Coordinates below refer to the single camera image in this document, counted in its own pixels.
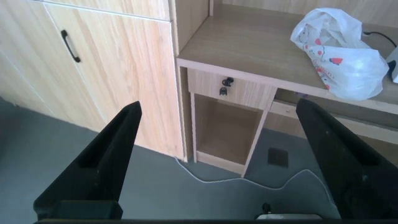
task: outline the desk drawer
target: desk drawer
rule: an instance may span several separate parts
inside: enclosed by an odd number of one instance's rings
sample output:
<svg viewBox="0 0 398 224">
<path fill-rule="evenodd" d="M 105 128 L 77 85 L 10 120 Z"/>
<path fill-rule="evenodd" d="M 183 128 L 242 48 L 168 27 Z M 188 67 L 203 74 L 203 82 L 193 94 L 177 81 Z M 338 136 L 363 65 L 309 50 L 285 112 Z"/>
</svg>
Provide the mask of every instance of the desk drawer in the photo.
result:
<svg viewBox="0 0 398 224">
<path fill-rule="evenodd" d="M 243 106 L 264 109 L 272 87 L 246 80 L 234 78 L 231 86 L 226 87 L 227 95 L 220 95 L 220 88 L 225 87 L 222 82 L 226 76 L 188 69 L 189 92 L 225 100 Z"/>
</svg>

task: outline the white plastic bag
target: white plastic bag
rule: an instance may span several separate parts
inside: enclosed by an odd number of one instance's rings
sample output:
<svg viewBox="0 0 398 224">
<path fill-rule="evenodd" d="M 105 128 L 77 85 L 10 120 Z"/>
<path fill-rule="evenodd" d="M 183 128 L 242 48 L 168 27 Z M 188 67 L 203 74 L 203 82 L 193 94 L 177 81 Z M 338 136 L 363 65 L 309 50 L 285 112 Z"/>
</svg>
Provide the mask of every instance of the white plastic bag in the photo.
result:
<svg viewBox="0 0 398 224">
<path fill-rule="evenodd" d="M 362 22 L 341 9 L 310 11 L 290 40 L 304 50 L 329 91 L 347 100 L 365 100 L 382 91 L 387 62 L 361 40 Z"/>
</svg>

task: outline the white cable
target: white cable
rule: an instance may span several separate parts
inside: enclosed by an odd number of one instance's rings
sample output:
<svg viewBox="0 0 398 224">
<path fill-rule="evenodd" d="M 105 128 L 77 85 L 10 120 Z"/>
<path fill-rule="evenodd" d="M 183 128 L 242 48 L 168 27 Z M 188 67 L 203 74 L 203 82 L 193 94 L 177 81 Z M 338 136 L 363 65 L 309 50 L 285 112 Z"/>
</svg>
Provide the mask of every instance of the white cable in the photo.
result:
<svg viewBox="0 0 398 224">
<path fill-rule="evenodd" d="M 234 181 L 234 180 L 243 180 L 243 181 L 249 182 L 249 183 L 251 183 L 251 184 L 254 184 L 254 185 L 258 186 L 258 187 L 261 187 L 261 188 L 263 188 L 263 189 L 267 189 L 267 190 L 282 190 L 282 189 L 283 189 L 292 179 L 294 179 L 296 176 L 298 176 L 298 175 L 300 175 L 301 173 L 304 173 L 304 172 L 309 172 L 310 174 L 312 174 L 312 175 L 319 181 L 319 183 L 322 184 L 322 187 L 323 187 L 323 189 L 325 190 L 326 195 L 328 196 L 328 200 L 329 200 L 330 204 L 331 204 L 333 207 L 337 208 L 336 205 L 333 203 L 333 200 L 331 199 L 331 197 L 330 197 L 330 195 L 329 195 L 329 192 L 328 192 L 328 190 L 326 189 L 325 184 L 323 184 L 323 182 L 319 179 L 319 177 L 318 177 L 317 175 L 315 175 L 315 174 L 314 174 L 312 171 L 310 171 L 309 169 L 304 169 L 304 170 L 301 170 L 300 172 L 294 174 L 289 180 L 286 181 L 286 183 L 285 183 L 283 186 L 278 187 L 278 188 L 272 188 L 272 187 L 263 186 L 263 185 L 261 185 L 261 184 L 258 184 L 258 183 L 256 183 L 256 182 L 254 182 L 254 181 L 251 181 L 251 180 L 248 180 L 248 179 L 245 179 L 245 178 L 241 178 L 241 177 L 232 178 L 232 179 L 225 179 L 225 180 L 209 180 L 209 181 L 207 181 L 207 180 L 201 180 L 201 179 L 199 179 L 197 176 L 193 175 L 193 174 L 191 173 L 191 171 L 189 171 L 185 166 L 183 166 L 183 165 L 181 164 L 181 162 L 180 162 L 176 157 L 174 157 L 174 159 L 175 159 L 175 160 L 177 161 L 177 163 L 178 163 L 183 169 L 185 169 L 185 171 L 187 171 L 193 178 L 195 178 L 197 181 L 199 181 L 199 182 L 201 182 L 201 183 L 204 183 L 204 184 L 217 184 L 217 183 L 229 182 L 229 181 Z"/>
</svg>

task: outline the gray carpet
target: gray carpet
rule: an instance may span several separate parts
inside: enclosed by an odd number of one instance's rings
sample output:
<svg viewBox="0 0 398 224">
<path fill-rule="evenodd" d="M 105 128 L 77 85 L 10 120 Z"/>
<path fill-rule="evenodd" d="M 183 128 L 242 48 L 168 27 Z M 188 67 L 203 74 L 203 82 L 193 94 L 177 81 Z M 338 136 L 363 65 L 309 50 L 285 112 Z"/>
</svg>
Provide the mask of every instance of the gray carpet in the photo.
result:
<svg viewBox="0 0 398 224">
<path fill-rule="evenodd" d="M 33 201 L 96 136 L 95 132 L 18 108 L 0 100 L 0 217 L 4 223 L 32 223 Z M 267 164 L 267 150 L 289 152 L 289 168 Z M 198 178 L 239 177 L 203 163 L 184 164 Z M 264 202 L 273 212 L 316 213 L 338 218 L 320 181 L 319 168 L 306 140 L 263 129 L 243 180 L 204 184 L 174 158 L 134 146 L 119 203 L 123 218 L 253 219 Z"/>
</svg>

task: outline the black cable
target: black cable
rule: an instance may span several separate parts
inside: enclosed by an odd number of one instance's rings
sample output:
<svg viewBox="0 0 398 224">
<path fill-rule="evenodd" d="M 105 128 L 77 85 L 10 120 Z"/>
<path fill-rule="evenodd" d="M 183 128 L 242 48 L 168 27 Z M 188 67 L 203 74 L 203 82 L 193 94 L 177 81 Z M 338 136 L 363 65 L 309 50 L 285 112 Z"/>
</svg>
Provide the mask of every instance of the black cable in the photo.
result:
<svg viewBox="0 0 398 224">
<path fill-rule="evenodd" d="M 393 40 L 391 40 L 390 37 L 388 37 L 388 36 L 386 36 L 385 34 L 382 34 L 382 33 L 380 33 L 380 32 L 375 32 L 375 31 L 372 31 L 372 32 L 365 32 L 365 31 L 364 31 L 363 34 L 365 34 L 365 35 L 371 35 L 371 34 L 379 34 L 379 35 L 382 35 L 383 37 L 387 38 L 387 40 L 390 40 L 390 42 L 394 45 L 394 47 L 397 47 L 397 44 L 396 44 Z"/>
</svg>

